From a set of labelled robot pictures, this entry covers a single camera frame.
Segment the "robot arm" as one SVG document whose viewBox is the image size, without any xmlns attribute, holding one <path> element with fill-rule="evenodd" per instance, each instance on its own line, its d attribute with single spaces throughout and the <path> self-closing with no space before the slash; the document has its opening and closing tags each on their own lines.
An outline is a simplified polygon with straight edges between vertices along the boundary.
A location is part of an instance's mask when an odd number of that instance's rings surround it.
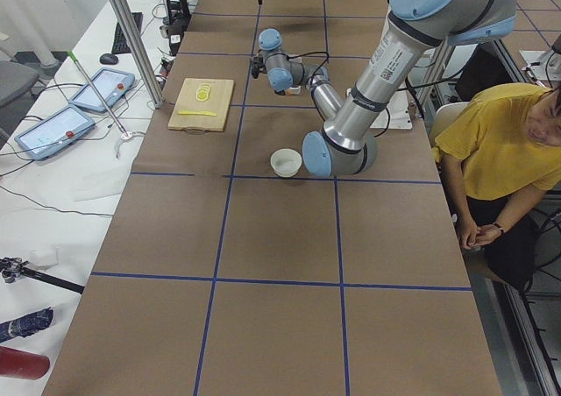
<svg viewBox="0 0 561 396">
<path fill-rule="evenodd" d="M 303 164 L 312 175 L 354 175 L 372 166 L 377 144 L 371 125 L 425 51 L 443 42 L 458 46 L 499 39 L 515 26 L 516 0 L 388 1 L 387 31 L 346 98 L 333 88 L 326 69 L 292 61 L 277 30 L 259 35 L 254 60 L 271 88 L 282 93 L 305 87 L 323 119 L 322 129 L 302 142 Z"/>
</svg>

